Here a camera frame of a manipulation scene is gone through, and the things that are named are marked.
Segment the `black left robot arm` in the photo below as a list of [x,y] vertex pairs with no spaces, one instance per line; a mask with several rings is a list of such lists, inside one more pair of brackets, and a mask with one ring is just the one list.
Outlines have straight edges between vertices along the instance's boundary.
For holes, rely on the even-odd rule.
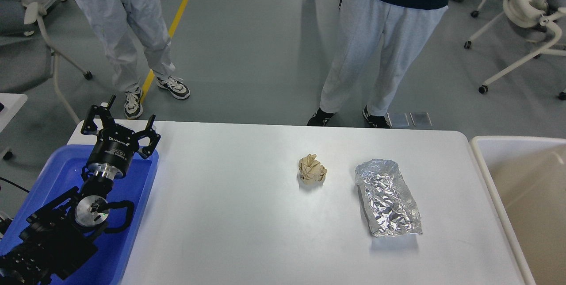
[[1,241],[3,285],[110,283],[123,275],[153,184],[160,134],[151,115],[134,131],[92,105],[81,133],[88,146],[65,146],[45,165]]

